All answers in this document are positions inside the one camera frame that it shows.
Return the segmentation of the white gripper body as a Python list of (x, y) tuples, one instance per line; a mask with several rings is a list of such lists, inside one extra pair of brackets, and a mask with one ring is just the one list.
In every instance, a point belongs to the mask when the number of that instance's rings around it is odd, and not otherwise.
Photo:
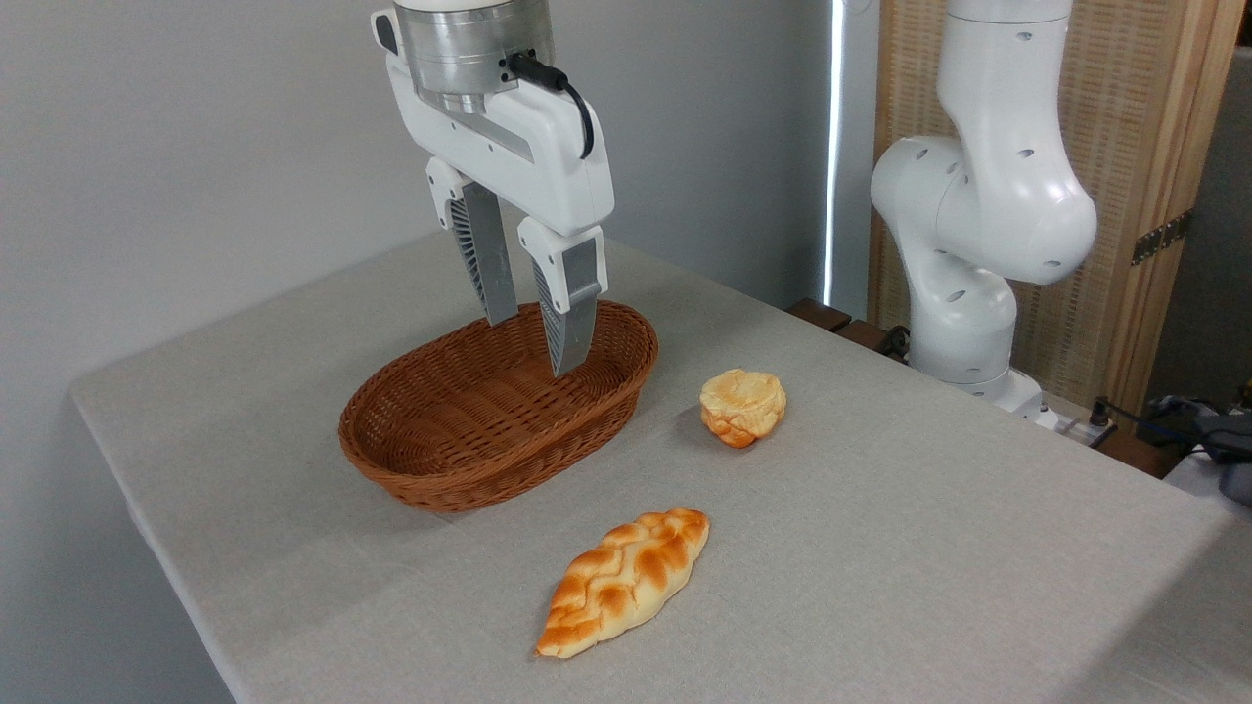
[(603, 133), (590, 104), (520, 76), (555, 65), (545, 8), (388, 8), (372, 14), (394, 101), (413, 140), (528, 217), (577, 236), (613, 210)]

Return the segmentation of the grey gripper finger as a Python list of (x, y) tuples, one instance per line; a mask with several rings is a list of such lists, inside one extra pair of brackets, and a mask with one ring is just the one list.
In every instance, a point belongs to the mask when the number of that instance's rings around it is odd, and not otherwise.
[(429, 158), (424, 173), (441, 227), (454, 236), (488, 324), (502, 324), (518, 304), (498, 197), (438, 157)]
[(598, 294), (608, 291), (603, 229), (558, 236), (531, 217), (518, 224), (520, 246), (532, 261), (552, 375), (583, 365), (598, 319)]

